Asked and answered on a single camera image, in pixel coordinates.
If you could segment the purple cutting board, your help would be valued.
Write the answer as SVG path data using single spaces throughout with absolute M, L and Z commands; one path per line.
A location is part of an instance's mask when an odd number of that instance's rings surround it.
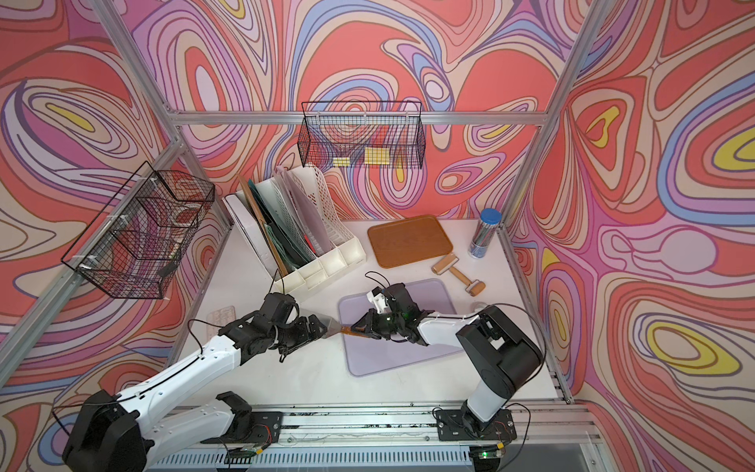
M 409 282 L 407 291 L 421 309 L 455 315 L 456 310 L 444 283 L 437 278 Z M 373 305 L 366 294 L 354 294 L 339 300 L 338 317 L 344 326 L 352 326 Z M 354 377 L 365 377 L 411 364 L 425 362 L 461 351 L 460 347 L 414 343 L 395 343 L 386 340 L 345 336 L 343 338 L 347 367 Z

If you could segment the metal scraper wooden handle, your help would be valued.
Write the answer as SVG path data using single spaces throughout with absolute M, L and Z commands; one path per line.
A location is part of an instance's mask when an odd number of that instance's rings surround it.
M 324 325 L 324 334 L 322 339 L 336 336 L 336 334 L 343 334 L 344 336 L 354 336 L 350 326 L 342 326 L 340 322 L 333 318 L 320 318 L 320 322 Z

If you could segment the wooden dough roller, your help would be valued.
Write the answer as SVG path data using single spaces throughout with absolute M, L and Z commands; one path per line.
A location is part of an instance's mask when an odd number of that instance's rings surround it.
M 432 266 L 432 272 L 435 275 L 444 275 L 445 273 L 451 273 L 455 278 L 464 284 L 465 291 L 472 297 L 479 296 L 487 287 L 483 281 L 479 279 L 471 279 L 467 275 L 464 275 L 460 271 L 456 264 L 459 259 L 454 253 L 449 253 L 443 256 Z

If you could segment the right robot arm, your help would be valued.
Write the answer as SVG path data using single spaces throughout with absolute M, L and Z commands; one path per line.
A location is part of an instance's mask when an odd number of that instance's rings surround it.
M 481 381 L 463 403 L 460 423 L 476 434 L 545 365 L 543 348 L 503 312 L 507 304 L 489 304 L 468 315 L 442 314 L 420 308 L 403 283 L 376 288 L 367 299 L 371 308 L 345 329 L 348 334 L 464 351 Z

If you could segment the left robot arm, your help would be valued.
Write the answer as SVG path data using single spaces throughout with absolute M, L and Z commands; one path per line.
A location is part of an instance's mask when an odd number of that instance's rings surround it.
M 87 398 L 63 461 L 73 471 L 145 471 L 199 442 L 272 444 L 271 426 L 258 423 L 253 407 L 232 391 L 173 410 L 253 358 L 275 350 L 284 360 L 329 330 L 330 322 L 302 316 L 292 296 L 269 293 L 261 308 L 218 328 L 191 356 L 116 395 L 102 389 Z

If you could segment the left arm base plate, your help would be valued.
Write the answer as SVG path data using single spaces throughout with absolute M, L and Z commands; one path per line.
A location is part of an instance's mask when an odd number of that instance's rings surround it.
M 283 413 L 279 411 L 251 411 L 237 415 L 229 430 L 219 438 L 203 444 L 275 444 L 278 442 Z

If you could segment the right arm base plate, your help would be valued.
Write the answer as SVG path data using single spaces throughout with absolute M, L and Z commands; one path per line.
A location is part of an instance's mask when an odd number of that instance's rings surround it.
M 499 409 L 490 421 L 481 421 L 466 409 L 432 410 L 441 442 L 497 441 L 509 444 L 517 432 L 509 409 Z

